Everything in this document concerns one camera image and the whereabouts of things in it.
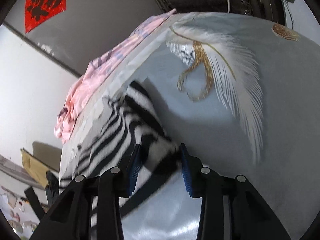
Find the black white striped sweater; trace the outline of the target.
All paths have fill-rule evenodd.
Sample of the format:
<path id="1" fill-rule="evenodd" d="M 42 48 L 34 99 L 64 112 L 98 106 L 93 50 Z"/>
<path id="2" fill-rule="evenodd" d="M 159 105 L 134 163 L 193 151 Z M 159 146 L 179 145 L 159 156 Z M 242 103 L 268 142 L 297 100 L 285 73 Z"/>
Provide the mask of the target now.
<path id="1" fill-rule="evenodd" d="M 147 91 L 132 81 L 123 99 L 103 98 L 103 113 L 93 122 L 75 158 L 60 174 L 59 190 L 63 191 L 77 175 L 93 178 L 130 156 L 137 144 L 148 157 L 142 167 L 137 187 L 128 200 L 120 202 L 122 217 L 138 209 L 177 171 L 178 146 L 167 135 Z"/>

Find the black clothing pile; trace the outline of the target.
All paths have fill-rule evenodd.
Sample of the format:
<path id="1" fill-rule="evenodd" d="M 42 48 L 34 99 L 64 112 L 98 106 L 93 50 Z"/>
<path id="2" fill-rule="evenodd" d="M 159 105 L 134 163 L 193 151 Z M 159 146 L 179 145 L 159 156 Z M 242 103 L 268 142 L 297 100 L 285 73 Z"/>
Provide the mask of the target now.
<path id="1" fill-rule="evenodd" d="M 51 171 L 46 172 L 46 179 L 48 181 L 48 184 L 45 187 L 45 192 L 48 205 L 52 206 L 59 197 L 59 181 Z"/>

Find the tan folded board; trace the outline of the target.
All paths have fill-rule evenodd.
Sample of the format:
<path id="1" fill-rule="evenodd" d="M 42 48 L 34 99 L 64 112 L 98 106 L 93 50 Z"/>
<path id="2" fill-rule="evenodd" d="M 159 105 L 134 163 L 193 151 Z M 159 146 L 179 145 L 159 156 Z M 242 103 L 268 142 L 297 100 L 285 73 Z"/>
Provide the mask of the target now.
<path id="1" fill-rule="evenodd" d="M 23 168 L 31 178 L 33 178 L 43 188 L 48 185 L 48 180 L 46 178 L 47 171 L 50 171 L 57 179 L 59 178 L 59 173 L 56 170 L 34 157 L 24 148 L 21 148 L 20 151 L 22 155 Z"/>

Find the light blue feather bedsheet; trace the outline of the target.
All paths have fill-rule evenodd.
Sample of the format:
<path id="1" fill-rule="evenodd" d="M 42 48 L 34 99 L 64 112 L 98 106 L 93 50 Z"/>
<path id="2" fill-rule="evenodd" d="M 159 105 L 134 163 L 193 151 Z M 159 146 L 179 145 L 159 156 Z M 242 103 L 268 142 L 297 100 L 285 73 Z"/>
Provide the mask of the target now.
<path id="1" fill-rule="evenodd" d="M 178 146 L 178 169 L 121 216 L 125 239 L 197 239 L 180 144 L 221 176 L 245 176 L 290 239 L 319 239 L 319 45 L 285 26 L 223 13 L 171 15 L 95 91 L 63 148 L 60 174 L 132 81 Z"/>

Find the pink floral cloth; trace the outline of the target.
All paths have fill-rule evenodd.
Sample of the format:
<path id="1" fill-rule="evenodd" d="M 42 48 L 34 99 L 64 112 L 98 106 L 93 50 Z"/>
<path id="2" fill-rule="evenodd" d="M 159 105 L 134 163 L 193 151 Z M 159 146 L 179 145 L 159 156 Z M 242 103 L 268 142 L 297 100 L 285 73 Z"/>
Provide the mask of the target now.
<path id="1" fill-rule="evenodd" d="M 122 63 L 131 51 L 175 12 L 176 9 L 172 9 L 167 13 L 149 17 L 124 41 L 89 62 L 85 74 L 69 89 L 63 108 L 57 116 L 54 135 L 62 143 L 70 139 L 78 116 L 107 77 Z"/>

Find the red paper wall decoration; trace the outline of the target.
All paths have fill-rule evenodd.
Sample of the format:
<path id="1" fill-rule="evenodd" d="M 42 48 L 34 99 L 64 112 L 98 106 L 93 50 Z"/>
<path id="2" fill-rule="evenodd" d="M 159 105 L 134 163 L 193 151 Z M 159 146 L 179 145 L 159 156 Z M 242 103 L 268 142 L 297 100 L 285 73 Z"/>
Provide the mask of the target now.
<path id="1" fill-rule="evenodd" d="M 66 8 L 66 0 L 25 0 L 25 33 L 29 33 Z"/>

